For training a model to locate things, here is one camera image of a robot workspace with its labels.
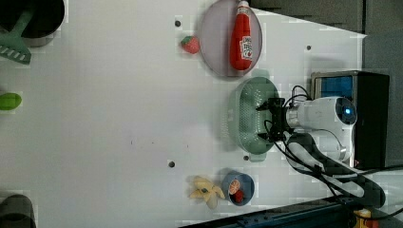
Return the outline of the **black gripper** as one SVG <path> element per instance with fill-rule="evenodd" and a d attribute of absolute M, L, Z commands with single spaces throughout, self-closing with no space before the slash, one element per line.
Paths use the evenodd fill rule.
<path fill-rule="evenodd" d="M 257 107 L 257 111 L 267 110 L 269 102 L 266 101 Z M 272 114 L 271 127 L 268 133 L 259 133 L 258 136 L 268 142 L 279 142 L 286 139 L 285 133 L 291 133 L 291 128 L 286 121 L 286 108 L 275 106 L 270 108 Z"/>

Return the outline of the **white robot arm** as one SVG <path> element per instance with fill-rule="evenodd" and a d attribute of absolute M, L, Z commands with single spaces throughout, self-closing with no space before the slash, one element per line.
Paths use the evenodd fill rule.
<path fill-rule="evenodd" d="M 323 182 L 329 189 L 357 203 L 379 208 L 386 194 L 374 180 L 349 166 L 354 152 L 355 105 L 343 97 L 324 97 L 287 106 L 283 98 L 270 98 L 257 107 L 269 111 L 259 136 L 283 143 L 281 152 L 299 173 Z"/>

